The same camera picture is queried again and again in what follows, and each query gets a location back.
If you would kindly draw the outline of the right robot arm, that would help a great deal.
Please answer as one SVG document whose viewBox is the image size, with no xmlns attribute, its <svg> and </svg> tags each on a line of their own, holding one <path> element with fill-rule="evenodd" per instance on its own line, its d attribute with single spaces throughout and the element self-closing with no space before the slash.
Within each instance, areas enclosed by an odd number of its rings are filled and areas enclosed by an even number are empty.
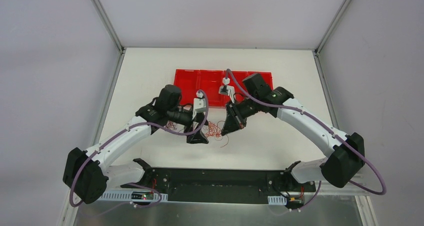
<svg viewBox="0 0 424 226">
<path fill-rule="evenodd" d="M 322 159 L 296 161 L 286 168 L 282 180 L 287 189 L 295 191 L 304 183 L 319 180 L 343 188 L 364 166 L 364 161 L 344 145 L 348 143 L 364 155 L 364 139 L 359 134 L 347 135 L 317 122 L 292 93 L 283 87 L 271 89 L 259 73 L 246 77 L 242 82 L 248 95 L 242 101 L 237 101 L 230 79 L 224 77 L 222 80 L 219 93 L 230 97 L 225 105 L 226 119 L 221 130 L 222 136 L 245 128 L 248 117 L 264 112 L 294 127 L 324 154 Z"/>
</svg>

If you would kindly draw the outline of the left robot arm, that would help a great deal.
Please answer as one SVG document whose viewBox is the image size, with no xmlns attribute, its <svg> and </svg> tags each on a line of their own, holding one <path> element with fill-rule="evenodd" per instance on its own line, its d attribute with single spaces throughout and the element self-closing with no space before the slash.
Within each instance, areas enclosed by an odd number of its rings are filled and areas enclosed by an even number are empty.
<svg viewBox="0 0 424 226">
<path fill-rule="evenodd" d="M 197 90 L 189 110 L 184 109 L 181 100 L 179 87 L 165 85 L 157 97 L 140 107 L 114 135 L 85 150 L 72 149 L 67 155 L 62 178 L 70 188 L 70 205 L 78 207 L 82 203 L 93 203 L 109 188 L 128 183 L 135 183 L 140 188 L 149 187 L 153 175 L 140 160 L 124 165 L 113 163 L 158 130 L 180 136 L 198 134 L 207 122 L 208 96 L 204 90 Z"/>
</svg>

